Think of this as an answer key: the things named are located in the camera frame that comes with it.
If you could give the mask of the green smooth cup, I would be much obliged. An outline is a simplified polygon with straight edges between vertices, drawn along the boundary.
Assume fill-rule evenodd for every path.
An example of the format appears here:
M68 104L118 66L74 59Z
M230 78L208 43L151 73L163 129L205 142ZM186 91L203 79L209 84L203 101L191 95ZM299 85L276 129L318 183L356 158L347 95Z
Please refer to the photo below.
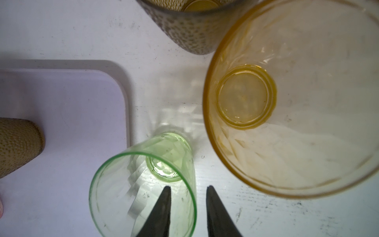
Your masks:
M96 171L89 190L96 228L104 237L136 236L166 186L171 188L169 235L191 237L197 219L193 152L174 132L131 146Z

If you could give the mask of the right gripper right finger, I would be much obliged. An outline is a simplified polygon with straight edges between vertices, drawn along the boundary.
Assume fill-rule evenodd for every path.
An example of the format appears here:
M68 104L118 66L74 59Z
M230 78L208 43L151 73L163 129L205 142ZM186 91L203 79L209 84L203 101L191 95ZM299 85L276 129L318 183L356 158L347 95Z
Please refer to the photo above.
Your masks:
M206 209L209 237L242 237L213 186L206 190Z

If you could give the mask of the pink smooth cup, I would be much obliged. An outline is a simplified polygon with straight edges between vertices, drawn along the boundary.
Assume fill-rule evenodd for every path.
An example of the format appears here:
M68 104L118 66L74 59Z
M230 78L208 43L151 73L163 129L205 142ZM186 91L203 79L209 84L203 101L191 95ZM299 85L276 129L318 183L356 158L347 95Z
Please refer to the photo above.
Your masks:
M4 206L3 206L2 201L0 200L0 218L2 218L3 214L4 214Z

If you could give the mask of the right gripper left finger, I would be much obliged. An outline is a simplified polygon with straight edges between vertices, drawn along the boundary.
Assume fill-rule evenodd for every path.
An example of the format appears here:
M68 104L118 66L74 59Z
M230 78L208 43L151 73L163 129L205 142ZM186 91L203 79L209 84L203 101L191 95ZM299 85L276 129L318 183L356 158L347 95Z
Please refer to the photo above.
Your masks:
M168 237L171 215L171 187L165 186L136 237Z

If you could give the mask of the brown textured cup front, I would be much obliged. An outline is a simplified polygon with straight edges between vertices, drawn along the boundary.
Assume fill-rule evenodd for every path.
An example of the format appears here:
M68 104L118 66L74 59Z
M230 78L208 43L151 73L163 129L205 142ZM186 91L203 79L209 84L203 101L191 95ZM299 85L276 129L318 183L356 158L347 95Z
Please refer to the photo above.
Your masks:
M1 118L1 178L42 153L43 130L27 119Z

